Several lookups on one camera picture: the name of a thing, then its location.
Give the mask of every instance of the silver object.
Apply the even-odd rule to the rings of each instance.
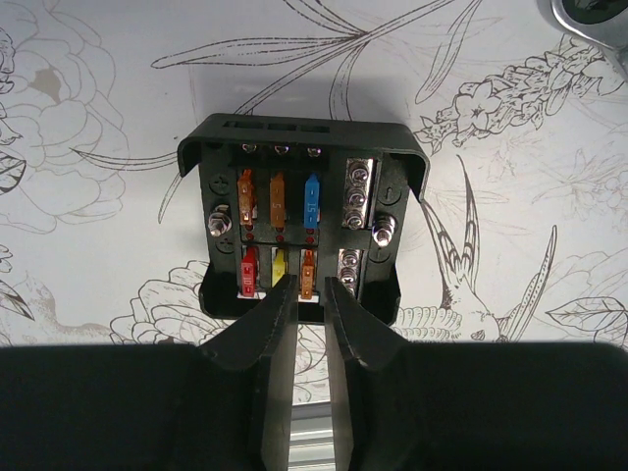
[[[319,157],[321,155],[321,149],[317,147],[308,147],[307,155],[309,155],[312,158]]]
[[[355,268],[360,263],[360,256],[357,253],[357,250],[348,249],[342,252],[340,261],[345,267]]]
[[[609,0],[538,0],[538,3],[546,20],[598,46],[624,80],[628,80],[628,8]]]
[[[368,226],[374,168],[374,159],[347,159],[344,174],[344,228],[355,230]]]
[[[343,285],[353,286],[357,282],[357,273],[352,268],[343,268],[340,270],[340,282]]]
[[[360,229],[364,224],[364,218],[359,211],[349,211],[344,217],[344,222],[350,229]]]
[[[359,283],[360,261],[362,250],[354,248],[341,248],[338,252],[337,276],[345,288],[354,296],[357,293]]]
[[[381,214],[373,225],[373,240],[380,247],[386,247],[393,240],[395,229],[396,219],[390,214]]]
[[[349,178],[352,182],[365,184],[369,180],[369,169],[362,162],[354,162],[349,167]]]
[[[366,194],[362,188],[353,187],[346,195],[346,202],[349,206],[362,206],[366,203]]]
[[[207,228],[212,237],[220,237],[232,228],[232,218],[229,217],[229,205],[219,204],[209,215]]]
[[[247,154],[252,154],[253,152],[257,150],[257,145],[256,144],[243,144],[242,150],[246,152]]]

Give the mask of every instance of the metal screw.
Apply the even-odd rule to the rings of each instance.
[[[365,184],[369,180],[369,169],[363,163],[355,162],[349,167],[349,177],[354,183]]]
[[[380,246],[386,247],[393,240],[396,220],[390,214],[379,215],[373,225],[373,240]]]
[[[349,211],[346,213],[344,220],[350,229],[360,229],[364,224],[364,219],[359,211]]]
[[[355,285],[357,274],[352,268],[343,268],[340,270],[340,282],[343,285]]]
[[[342,253],[342,265],[345,267],[355,268],[359,262],[360,258],[358,257],[356,250],[345,250]]]
[[[232,228],[232,218],[229,217],[229,205],[219,204],[209,215],[207,228],[212,237],[220,237]]]
[[[352,188],[346,195],[346,201],[350,206],[363,206],[366,203],[366,194],[362,188]]]

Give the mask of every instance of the fuse box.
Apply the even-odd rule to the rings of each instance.
[[[394,322],[394,262],[410,190],[428,162],[404,125],[210,116],[178,150],[199,168],[210,264],[207,315],[236,319],[284,274],[300,279],[299,321],[324,321],[325,278],[338,277],[373,315]]]

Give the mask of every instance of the floral wallpaper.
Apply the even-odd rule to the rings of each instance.
[[[233,112],[412,129],[432,170],[397,259],[404,337],[626,347],[627,111],[596,47],[516,2],[0,0],[0,344],[220,334],[176,148]],[[327,378],[301,325],[294,402]]]

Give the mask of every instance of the yellow fuse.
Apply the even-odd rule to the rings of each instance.
[[[253,208],[255,207],[255,188],[251,181],[252,171],[246,169],[237,181],[237,199],[239,203],[239,223],[253,224]]]
[[[286,274],[286,258],[284,251],[278,249],[275,254],[275,260],[273,260],[273,286]]]
[[[303,299],[312,298],[314,272],[314,252],[312,250],[305,250],[303,264],[301,265],[301,297]]]
[[[271,226],[277,229],[283,229],[286,225],[285,188],[282,172],[271,178]]]

